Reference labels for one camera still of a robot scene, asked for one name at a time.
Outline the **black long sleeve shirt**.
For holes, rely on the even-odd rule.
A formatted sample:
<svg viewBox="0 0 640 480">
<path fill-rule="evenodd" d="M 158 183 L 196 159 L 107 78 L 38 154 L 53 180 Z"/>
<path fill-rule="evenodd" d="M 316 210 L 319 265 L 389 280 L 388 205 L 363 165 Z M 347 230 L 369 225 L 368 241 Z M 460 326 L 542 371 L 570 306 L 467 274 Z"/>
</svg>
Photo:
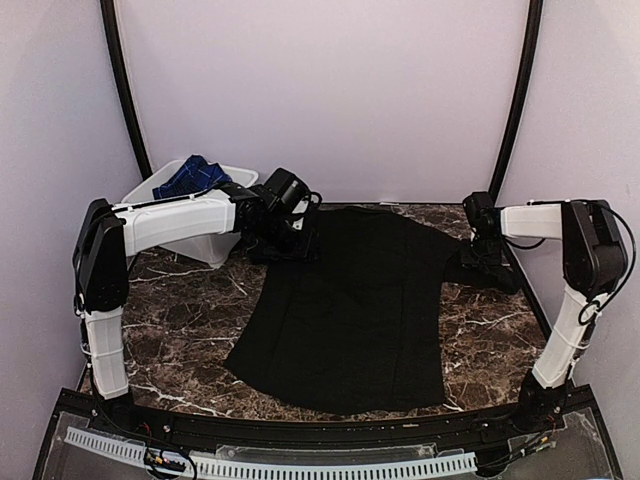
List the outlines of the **black long sleeve shirt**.
<svg viewBox="0 0 640 480">
<path fill-rule="evenodd" d="M 514 276 L 502 266 L 465 267 L 460 240 L 388 211 L 322 211 L 317 230 L 315 261 L 268 267 L 226 369 L 285 403 L 329 414 L 443 403 L 443 284 L 513 294 Z"/>
</svg>

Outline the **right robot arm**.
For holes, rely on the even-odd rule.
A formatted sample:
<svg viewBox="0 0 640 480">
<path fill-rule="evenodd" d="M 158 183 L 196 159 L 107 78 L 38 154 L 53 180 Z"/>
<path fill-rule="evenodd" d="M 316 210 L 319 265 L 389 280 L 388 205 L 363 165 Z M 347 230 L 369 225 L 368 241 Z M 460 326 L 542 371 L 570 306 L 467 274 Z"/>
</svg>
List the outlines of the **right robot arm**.
<svg viewBox="0 0 640 480">
<path fill-rule="evenodd" d="M 532 201 L 497 207 L 487 192 L 463 200 L 471 240 L 462 263 L 494 268 L 511 239 L 559 240 L 565 281 L 560 312 L 547 344 L 521 388 L 525 399 L 510 413 L 521 434 L 534 432 L 549 416 L 549 405 L 535 395 L 564 387 L 589 347 L 597 319 L 628 281 L 637 250 L 625 248 L 619 228 L 628 224 L 605 200 Z"/>
</svg>

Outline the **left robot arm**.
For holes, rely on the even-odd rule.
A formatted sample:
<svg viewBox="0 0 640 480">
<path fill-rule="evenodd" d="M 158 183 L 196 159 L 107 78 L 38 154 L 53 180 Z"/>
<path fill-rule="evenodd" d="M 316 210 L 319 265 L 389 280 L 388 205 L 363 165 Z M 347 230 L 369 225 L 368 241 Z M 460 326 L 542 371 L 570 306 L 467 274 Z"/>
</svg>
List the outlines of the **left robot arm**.
<svg viewBox="0 0 640 480">
<path fill-rule="evenodd" d="M 320 197 L 297 178 L 246 188 L 218 188 L 141 203 L 93 200 L 72 254 L 74 309 L 92 366 L 101 417 L 120 436 L 141 427 L 140 412 L 124 399 L 130 391 L 124 359 L 122 316 L 130 270 L 142 252 L 202 235 L 238 234 L 275 259 L 308 259 L 314 228 L 309 215 Z"/>
</svg>

